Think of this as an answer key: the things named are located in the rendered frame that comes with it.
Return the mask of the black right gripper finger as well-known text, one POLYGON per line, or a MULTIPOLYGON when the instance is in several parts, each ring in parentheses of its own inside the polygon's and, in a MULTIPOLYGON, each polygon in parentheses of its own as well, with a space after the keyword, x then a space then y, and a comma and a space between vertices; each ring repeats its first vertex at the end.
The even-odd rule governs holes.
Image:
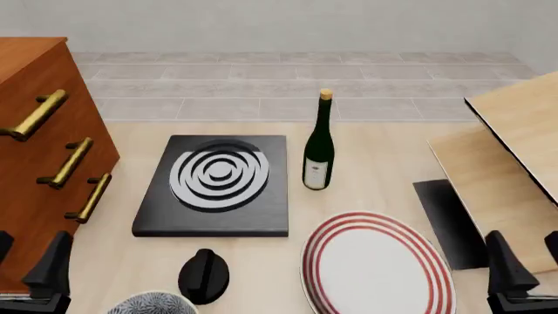
POLYGON ((488 295, 527 297, 540 282, 519 261, 505 237, 493 230, 485 237, 489 267, 488 295))
POLYGON ((551 232, 544 238, 545 245, 548 248, 550 255, 558 264, 558 230, 551 232))

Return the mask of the dark green wine bottle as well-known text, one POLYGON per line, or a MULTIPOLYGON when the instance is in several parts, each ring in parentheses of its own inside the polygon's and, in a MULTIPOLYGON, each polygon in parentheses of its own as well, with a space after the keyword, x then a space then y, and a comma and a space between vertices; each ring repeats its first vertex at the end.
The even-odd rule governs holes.
POLYGON ((324 190, 330 185, 335 158, 334 143, 330 134, 330 110, 333 92, 320 91, 316 124, 307 140, 303 153, 303 184, 311 190, 324 190))

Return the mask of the wooden cabinet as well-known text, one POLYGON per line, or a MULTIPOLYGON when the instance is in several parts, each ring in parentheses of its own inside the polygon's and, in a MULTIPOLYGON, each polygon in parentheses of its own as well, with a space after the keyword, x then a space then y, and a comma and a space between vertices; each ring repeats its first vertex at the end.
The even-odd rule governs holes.
POLYGON ((0 264, 0 292, 27 291, 22 279, 57 232, 82 225, 64 214, 85 205, 94 188, 87 180, 110 174, 119 160, 65 38, 0 38, 0 127, 15 127, 37 109, 37 96, 56 90, 68 99, 27 141, 0 136, 0 230, 14 237, 0 264), (36 183, 58 172, 73 152, 67 143, 85 137, 93 146, 63 188, 36 183))

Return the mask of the patterned grey bowl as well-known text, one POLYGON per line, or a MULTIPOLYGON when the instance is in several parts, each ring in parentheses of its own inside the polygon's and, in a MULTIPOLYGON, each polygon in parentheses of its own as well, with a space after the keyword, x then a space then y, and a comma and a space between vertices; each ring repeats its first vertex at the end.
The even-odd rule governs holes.
POLYGON ((114 305, 106 314, 200 314, 182 295, 149 291, 133 295, 114 305))

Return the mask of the pale wooden shelf unit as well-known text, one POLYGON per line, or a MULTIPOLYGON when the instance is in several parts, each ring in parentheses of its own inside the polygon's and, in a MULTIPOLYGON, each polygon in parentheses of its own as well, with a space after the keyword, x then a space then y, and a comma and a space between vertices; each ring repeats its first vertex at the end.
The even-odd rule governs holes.
POLYGON ((414 183, 450 267, 486 267, 498 231, 529 271, 558 271, 545 243, 558 231, 558 72, 465 105, 475 122, 426 138, 445 177, 414 183))

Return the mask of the round black stove knob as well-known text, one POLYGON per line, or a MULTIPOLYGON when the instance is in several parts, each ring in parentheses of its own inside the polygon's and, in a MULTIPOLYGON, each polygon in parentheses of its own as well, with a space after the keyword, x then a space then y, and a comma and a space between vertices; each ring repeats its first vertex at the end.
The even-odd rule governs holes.
POLYGON ((224 294, 229 280, 226 261, 211 249, 199 249, 182 266, 178 287, 181 295, 194 305, 206 305, 224 294))

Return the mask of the white plate with red rings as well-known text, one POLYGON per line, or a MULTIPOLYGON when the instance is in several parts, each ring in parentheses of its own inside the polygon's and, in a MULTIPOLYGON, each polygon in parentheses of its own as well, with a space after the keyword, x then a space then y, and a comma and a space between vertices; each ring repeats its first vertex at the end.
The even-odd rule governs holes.
POLYGON ((442 255, 417 230, 369 211, 337 214, 303 245, 300 277, 315 314, 456 314, 442 255))

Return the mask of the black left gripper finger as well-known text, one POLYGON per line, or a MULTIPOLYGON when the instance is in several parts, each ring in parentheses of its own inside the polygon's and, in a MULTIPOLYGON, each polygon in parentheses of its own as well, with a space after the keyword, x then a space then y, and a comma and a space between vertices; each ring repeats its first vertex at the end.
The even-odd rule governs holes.
POLYGON ((5 230, 0 230, 0 264, 3 263, 7 255, 10 253, 13 243, 14 237, 12 237, 5 230))
POLYGON ((51 298, 56 294, 70 296, 69 263, 73 237, 59 231, 36 266, 22 279, 31 298, 51 298))

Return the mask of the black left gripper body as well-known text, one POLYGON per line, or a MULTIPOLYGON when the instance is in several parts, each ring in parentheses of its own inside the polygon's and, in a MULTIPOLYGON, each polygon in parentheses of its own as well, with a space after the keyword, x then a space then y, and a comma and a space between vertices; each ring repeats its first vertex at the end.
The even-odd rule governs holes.
POLYGON ((50 299, 0 297, 0 314, 65 314, 71 298, 55 294, 50 299))

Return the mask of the flat black stove plate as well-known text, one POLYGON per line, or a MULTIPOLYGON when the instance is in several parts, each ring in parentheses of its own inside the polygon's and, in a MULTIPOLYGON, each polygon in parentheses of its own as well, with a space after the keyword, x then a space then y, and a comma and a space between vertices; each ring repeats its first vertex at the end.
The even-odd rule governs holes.
POLYGON ((136 237, 286 237, 283 135, 172 135, 132 225, 136 237))

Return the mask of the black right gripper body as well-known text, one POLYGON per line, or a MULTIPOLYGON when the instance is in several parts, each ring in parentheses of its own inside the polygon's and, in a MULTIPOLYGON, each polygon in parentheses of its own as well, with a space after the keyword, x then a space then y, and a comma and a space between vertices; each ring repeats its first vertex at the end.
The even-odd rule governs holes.
POLYGON ((558 314, 558 297, 507 297, 490 295, 488 305, 493 314, 558 314))

